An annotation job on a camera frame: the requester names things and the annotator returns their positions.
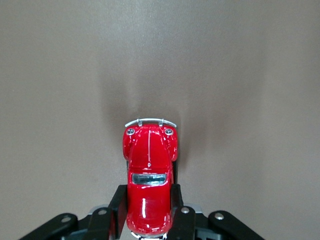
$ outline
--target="car hood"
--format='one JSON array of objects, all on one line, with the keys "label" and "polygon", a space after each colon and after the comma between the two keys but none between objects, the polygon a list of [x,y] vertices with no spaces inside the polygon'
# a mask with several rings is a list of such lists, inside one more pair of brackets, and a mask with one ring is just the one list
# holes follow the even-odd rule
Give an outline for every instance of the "car hood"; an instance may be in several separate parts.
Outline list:
[{"label": "car hood", "polygon": [[168,146],[157,125],[139,130],[131,147],[129,166],[134,169],[167,169],[171,165]]}]

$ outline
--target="toy car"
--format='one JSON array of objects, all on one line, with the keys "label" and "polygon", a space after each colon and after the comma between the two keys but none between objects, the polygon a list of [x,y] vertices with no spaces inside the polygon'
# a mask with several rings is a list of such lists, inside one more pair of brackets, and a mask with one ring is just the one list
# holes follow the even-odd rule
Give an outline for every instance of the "toy car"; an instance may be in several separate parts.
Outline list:
[{"label": "toy car", "polygon": [[178,157],[177,126],[144,118],[125,127],[127,226],[138,239],[165,239],[172,226],[170,189],[177,174],[173,164]]}]

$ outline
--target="red car body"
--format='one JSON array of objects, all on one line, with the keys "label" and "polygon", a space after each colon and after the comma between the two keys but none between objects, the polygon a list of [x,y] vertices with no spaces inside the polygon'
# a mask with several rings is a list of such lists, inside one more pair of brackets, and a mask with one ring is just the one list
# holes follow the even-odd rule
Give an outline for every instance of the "red car body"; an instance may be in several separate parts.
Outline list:
[{"label": "red car body", "polygon": [[174,182],[173,161],[178,157],[175,124],[145,118],[126,126],[123,135],[123,155],[128,161],[126,223],[137,238],[160,238],[172,226],[170,189]]}]

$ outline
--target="beige backdrop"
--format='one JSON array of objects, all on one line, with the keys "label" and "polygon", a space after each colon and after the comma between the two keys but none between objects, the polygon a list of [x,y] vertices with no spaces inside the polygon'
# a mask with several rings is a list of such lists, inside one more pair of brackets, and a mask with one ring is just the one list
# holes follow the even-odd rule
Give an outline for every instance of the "beige backdrop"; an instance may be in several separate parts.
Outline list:
[{"label": "beige backdrop", "polygon": [[317,0],[2,0],[0,239],[108,203],[138,117],[178,125],[185,202],[319,239],[319,57]]}]

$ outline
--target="metal screw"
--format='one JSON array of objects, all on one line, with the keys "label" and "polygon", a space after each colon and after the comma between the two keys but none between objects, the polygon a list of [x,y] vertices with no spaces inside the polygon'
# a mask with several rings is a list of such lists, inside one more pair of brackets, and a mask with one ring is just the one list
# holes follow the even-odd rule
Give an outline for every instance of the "metal screw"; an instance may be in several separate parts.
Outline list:
[{"label": "metal screw", "polygon": [[165,131],[164,131],[165,134],[167,134],[168,136],[174,134],[174,131],[172,131],[172,129],[170,128],[167,128]]},{"label": "metal screw", "polygon": [[128,136],[131,136],[131,135],[135,134],[135,130],[134,130],[133,128],[129,128],[129,129],[126,131],[126,134],[127,134]]},{"label": "metal screw", "polygon": [[183,208],[181,208],[181,212],[183,212],[184,214],[187,214],[190,212],[190,210],[189,210],[189,208],[184,206]]},{"label": "metal screw", "polygon": [[70,220],[71,220],[71,217],[69,217],[69,216],[64,216],[64,217],[62,218],[61,222],[62,222],[62,223],[67,223],[67,222],[69,222]]},{"label": "metal screw", "polygon": [[104,215],[106,213],[107,213],[107,210],[105,210],[105,209],[101,209],[100,211],[98,211],[99,215]]},{"label": "metal screw", "polygon": [[225,218],[225,216],[223,216],[220,212],[217,212],[217,213],[214,215],[214,217],[215,217],[216,219],[218,219],[218,220],[222,220],[222,219]]}]

